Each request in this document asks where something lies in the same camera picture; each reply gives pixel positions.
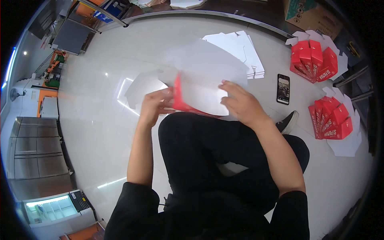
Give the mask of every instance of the smartphone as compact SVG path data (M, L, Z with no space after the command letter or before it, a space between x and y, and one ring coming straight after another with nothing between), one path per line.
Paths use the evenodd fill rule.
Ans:
M277 74L276 101L285 105L289 104L290 80L288 76Z

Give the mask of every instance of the black sneaker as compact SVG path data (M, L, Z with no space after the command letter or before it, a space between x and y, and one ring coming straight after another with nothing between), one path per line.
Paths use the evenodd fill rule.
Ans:
M291 112L283 121L277 122L276 127L281 134L290 134L299 119L299 113L297 111Z

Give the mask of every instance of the person's left hand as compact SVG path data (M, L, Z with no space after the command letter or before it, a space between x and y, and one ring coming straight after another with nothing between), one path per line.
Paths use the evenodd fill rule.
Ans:
M173 99L173 87L146 94L141 105L138 125L153 127L159 114L175 112L175 110L164 109L172 107L172 103L169 102L171 99Z

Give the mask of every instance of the person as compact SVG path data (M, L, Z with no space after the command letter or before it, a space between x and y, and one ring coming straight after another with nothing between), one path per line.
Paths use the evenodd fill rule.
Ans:
M239 85L223 80L219 88L230 94L221 103L238 121L173 113L165 109L172 105L172 88L145 96L127 182L105 240L309 239L303 178L309 150L303 140L287 135L298 113L275 124ZM169 114L160 123L159 142L173 191L161 213L151 189L151 128L159 114ZM248 169L226 177L217 164L227 162ZM269 223L264 215L273 207Z

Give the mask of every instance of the black t-shirt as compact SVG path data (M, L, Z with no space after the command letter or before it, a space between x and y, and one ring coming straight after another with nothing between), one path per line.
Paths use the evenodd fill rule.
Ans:
M159 196L126 182L105 231L118 239L309 239L307 196L283 194L271 222L233 194L214 191L188 197L158 213Z

